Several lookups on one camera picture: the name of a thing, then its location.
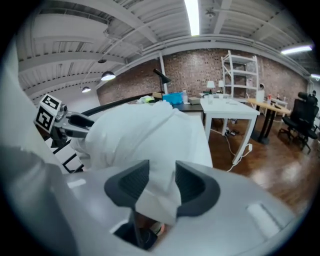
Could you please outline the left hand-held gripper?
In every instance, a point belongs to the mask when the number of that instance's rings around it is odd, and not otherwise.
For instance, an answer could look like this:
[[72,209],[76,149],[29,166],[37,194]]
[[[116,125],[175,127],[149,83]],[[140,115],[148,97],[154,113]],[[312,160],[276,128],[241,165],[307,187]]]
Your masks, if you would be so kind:
[[[66,120],[76,127],[65,127]],[[69,112],[67,105],[61,100],[46,94],[39,102],[34,124],[46,141],[52,139],[51,147],[60,148],[67,142],[68,137],[85,138],[88,129],[95,122],[78,112]]]

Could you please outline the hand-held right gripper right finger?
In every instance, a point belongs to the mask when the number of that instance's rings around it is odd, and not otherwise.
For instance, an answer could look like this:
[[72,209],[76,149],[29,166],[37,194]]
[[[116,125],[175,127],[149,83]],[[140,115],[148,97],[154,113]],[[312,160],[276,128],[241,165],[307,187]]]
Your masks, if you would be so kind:
[[176,162],[182,204],[157,256],[269,256],[292,235],[295,214],[242,175]]

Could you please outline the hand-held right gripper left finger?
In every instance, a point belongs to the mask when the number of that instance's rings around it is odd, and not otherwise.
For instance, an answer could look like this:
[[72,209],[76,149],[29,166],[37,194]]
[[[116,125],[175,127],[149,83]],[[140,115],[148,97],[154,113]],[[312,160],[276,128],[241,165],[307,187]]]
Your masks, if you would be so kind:
[[148,256],[135,222],[135,204],[149,180],[149,161],[65,174],[62,211],[76,256]]

